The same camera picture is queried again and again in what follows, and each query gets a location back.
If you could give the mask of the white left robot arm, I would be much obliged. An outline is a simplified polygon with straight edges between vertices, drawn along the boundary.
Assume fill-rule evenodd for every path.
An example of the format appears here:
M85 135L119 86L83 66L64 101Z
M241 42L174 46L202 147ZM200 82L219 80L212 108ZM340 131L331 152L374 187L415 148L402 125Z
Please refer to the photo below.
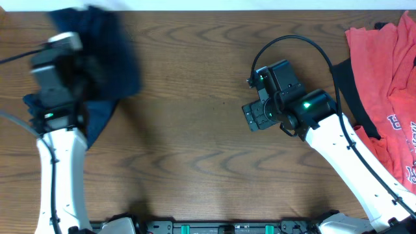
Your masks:
M40 135L40 213L36 233L92 233L85 205L83 169L87 150L81 102L35 109Z

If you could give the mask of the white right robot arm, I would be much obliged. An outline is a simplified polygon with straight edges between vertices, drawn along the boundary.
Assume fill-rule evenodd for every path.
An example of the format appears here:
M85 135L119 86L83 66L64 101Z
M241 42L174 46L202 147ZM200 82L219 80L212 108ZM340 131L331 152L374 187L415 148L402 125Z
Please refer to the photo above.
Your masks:
M320 153L362 206L366 219L331 214L313 226L317 233L414 233L415 195L401 185L356 135L348 118L336 112L323 90L298 94L279 105L259 91L259 100L242 106L251 131L280 124Z

